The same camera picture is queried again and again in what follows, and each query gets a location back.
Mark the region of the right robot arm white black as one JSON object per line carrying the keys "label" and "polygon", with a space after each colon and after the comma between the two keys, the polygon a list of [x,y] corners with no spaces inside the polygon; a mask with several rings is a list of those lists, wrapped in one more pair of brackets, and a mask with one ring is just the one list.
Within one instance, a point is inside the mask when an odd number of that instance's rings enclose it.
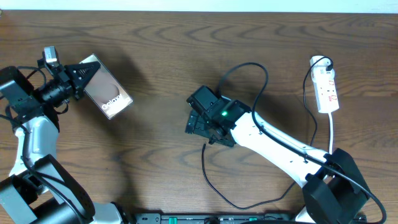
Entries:
{"label": "right robot arm white black", "polygon": [[192,107],[186,133],[210,144],[246,147],[273,163],[303,192],[305,206],[297,222],[354,223],[369,200],[354,159],[344,150],[331,154],[306,145],[264,121],[239,100],[216,95],[201,86],[187,98]]}

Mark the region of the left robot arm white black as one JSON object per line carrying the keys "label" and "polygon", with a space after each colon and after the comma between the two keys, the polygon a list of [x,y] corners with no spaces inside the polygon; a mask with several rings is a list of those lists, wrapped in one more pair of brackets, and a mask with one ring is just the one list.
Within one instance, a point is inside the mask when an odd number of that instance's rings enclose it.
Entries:
{"label": "left robot arm white black", "polygon": [[53,78],[34,88],[21,67],[1,70],[1,94],[9,102],[3,119],[18,138],[16,163],[1,181],[1,205],[15,223],[133,223],[114,202],[94,203],[56,160],[59,135],[56,109],[79,100],[100,63],[60,65],[39,60]]}

